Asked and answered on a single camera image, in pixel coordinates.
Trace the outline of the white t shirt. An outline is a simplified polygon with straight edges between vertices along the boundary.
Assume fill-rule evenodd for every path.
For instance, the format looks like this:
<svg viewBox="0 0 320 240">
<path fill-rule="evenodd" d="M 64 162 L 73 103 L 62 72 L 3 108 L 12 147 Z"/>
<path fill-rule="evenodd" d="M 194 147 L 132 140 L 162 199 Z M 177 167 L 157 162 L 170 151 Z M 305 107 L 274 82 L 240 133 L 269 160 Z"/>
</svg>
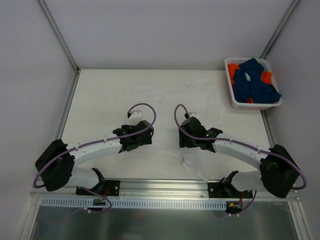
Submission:
<svg viewBox="0 0 320 240">
<path fill-rule="evenodd" d="M 230 174 L 228 157 L 196 148 L 180 148 L 178 127 L 174 109 L 183 104 L 206 129 L 222 129 L 225 109 L 219 93 L 209 91 L 210 83 L 196 81 L 182 88 L 130 86 L 126 92 L 126 104 L 131 107 L 148 103 L 154 107 L 157 117 L 152 144 L 138 149 L 146 160 L 139 160 L 134 174 L 146 179 L 202 179 L 219 180 Z"/>
</svg>

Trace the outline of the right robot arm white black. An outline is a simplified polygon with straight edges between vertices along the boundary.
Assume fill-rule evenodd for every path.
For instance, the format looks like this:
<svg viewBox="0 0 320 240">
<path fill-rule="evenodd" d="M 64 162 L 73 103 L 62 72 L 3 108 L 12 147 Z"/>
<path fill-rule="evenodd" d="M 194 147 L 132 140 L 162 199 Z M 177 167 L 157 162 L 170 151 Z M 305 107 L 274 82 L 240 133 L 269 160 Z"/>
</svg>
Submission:
<svg viewBox="0 0 320 240">
<path fill-rule="evenodd" d="M 230 198 L 246 190 L 266 190 L 284 199 L 300 175 L 285 147 L 278 144 L 271 148 L 254 146 L 218 128 L 206 129 L 196 117 L 187 118 L 179 126 L 179 146 L 227 155 L 255 168 L 248 172 L 235 170 L 228 175 L 223 190 Z"/>
</svg>

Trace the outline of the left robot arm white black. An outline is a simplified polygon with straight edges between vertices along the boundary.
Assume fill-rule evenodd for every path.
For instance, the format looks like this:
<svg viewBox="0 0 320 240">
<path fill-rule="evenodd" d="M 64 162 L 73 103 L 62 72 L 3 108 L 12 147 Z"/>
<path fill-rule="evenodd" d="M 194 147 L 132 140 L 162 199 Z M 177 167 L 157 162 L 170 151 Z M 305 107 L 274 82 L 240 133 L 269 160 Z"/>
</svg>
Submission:
<svg viewBox="0 0 320 240">
<path fill-rule="evenodd" d="M 107 192 L 107 181 L 95 167 L 81 168 L 80 165 L 105 155 L 130 152 L 138 147 L 150 145 L 154 134 L 153 126 L 146 120 L 136 125 L 122 125 L 102 139 L 87 143 L 66 144 L 54 140 L 36 160 L 38 171 L 34 188 L 45 188 L 48 192 L 63 187 L 76 187 L 77 195 L 103 195 Z"/>
</svg>

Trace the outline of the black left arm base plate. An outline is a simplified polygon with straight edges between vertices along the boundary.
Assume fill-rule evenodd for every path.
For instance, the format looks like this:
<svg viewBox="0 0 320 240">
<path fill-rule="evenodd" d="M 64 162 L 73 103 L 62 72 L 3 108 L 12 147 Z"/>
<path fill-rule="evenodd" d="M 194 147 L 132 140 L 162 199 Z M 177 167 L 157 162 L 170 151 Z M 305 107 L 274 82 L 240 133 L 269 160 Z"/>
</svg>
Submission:
<svg viewBox="0 0 320 240">
<path fill-rule="evenodd" d="M 118 197 L 121 182 L 119 180 L 102 180 L 92 188 L 85 190 L 83 187 L 77 187 L 75 194 L 78 196 L 103 196 Z"/>
</svg>

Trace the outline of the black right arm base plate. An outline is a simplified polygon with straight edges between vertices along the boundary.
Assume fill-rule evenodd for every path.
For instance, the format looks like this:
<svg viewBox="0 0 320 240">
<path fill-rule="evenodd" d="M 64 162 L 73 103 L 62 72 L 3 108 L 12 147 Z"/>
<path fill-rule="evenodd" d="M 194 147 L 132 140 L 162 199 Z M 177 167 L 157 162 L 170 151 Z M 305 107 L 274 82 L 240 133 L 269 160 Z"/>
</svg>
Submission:
<svg viewBox="0 0 320 240">
<path fill-rule="evenodd" d="M 209 182 L 207 184 L 209 198 L 215 199 L 251 199 L 253 192 L 250 190 L 238 191 L 228 182 Z"/>
</svg>

